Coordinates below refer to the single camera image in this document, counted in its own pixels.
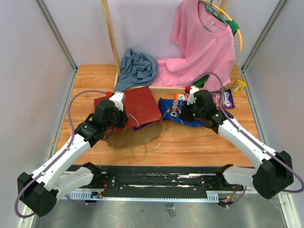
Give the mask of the blue snack bag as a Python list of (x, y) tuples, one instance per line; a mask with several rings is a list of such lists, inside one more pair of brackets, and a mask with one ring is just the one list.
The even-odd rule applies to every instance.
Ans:
[(185, 101), (174, 99), (160, 98), (158, 101), (158, 108), (162, 115), (163, 121), (174, 121), (176, 123), (189, 127), (203, 127), (205, 124), (202, 121), (194, 121), (187, 123), (181, 119), (182, 105)]

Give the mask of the orange Fox's candy bag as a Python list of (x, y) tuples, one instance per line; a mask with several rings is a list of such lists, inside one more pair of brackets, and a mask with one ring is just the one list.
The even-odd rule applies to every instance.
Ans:
[(174, 100), (187, 101), (188, 97), (188, 93), (174, 93)]

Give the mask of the small purple candy bag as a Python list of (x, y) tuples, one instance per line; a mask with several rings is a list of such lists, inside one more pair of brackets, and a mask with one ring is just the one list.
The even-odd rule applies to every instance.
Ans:
[(149, 123), (144, 123), (144, 124), (135, 126), (135, 127), (133, 127), (133, 130), (134, 130), (134, 131), (138, 131), (138, 130), (140, 130), (140, 129), (146, 127), (146, 126), (148, 126), (150, 123), (151, 123), (151, 122), (149, 122)]

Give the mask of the purple Fox's candy bag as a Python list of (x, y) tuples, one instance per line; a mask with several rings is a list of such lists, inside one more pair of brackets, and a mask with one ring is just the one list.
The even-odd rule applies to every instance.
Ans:
[(219, 109), (220, 102), (222, 102), (222, 108), (224, 109), (235, 108), (233, 96), (230, 89), (225, 90), (224, 95), (221, 94), (221, 91), (211, 92), (211, 95), (217, 109)]

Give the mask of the red brown paper bag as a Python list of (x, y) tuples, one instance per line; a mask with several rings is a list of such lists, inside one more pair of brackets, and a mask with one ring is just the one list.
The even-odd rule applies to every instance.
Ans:
[[(130, 148), (136, 161), (143, 161), (147, 155), (147, 143), (162, 133), (162, 114), (149, 87), (144, 86), (124, 92), (123, 102), (128, 122), (124, 129), (114, 128), (112, 135), (106, 139), (108, 146), (115, 148)], [(149, 123), (148, 126), (134, 131), (133, 127)], [(137, 159), (134, 148), (144, 145), (144, 157)]]

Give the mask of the yellow M&M's candy bag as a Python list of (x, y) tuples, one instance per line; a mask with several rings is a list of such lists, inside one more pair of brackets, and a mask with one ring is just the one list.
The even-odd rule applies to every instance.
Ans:
[(236, 81), (236, 83), (233, 85), (233, 87), (230, 89), (232, 96), (236, 97), (238, 92), (240, 92), (241, 90), (243, 90), (245, 87), (247, 86), (247, 83), (238, 79)]

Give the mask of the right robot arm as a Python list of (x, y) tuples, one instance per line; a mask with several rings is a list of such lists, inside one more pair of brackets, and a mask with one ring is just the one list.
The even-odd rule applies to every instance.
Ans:
[(181, 119), (191, 123), (202, 121), (206, 128), (226, 138), (253, 163), (253, 168), (233, 164), (223, 166), (215, 178), (220, 190), (232, 184), (254, 188), (265, 199), (271, 199), (294, 182), (292, 159), (285, 152), (277, 152), (250, 134), (227, 111), (219, 110), (213, 102), (211, 92), (195, 86), (185, 89), (187, 101), (182, 103)]

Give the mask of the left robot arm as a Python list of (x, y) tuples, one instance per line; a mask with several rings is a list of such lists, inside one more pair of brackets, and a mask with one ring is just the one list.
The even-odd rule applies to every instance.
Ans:
[(16, 201), (22, 201), (35, 215), (43, 217), (74, 190), (83, 186), (98, 187), (102, 182), (101, 170), (90, 162), (71, 174), (64, 172), (98, 141), (105, 140), (107, 131), (125, 127), (128, 118), (124, 99), (125, 96), (117, 92), (108, 100), (101, 100), (95, 112), (72, 129), (67, 143), (52, 158), (31, 174), (20, 174)]

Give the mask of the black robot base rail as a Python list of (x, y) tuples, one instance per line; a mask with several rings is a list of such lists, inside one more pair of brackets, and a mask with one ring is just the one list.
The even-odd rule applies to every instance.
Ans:
[(101, 182), (82, 186), (97, 195), (108, 185), (104, 199), (140, 201), (208, 200), (208, 193), (242, 192), (239, 184), (220, 184), (218, 166), (121, 166), (99, 165)]

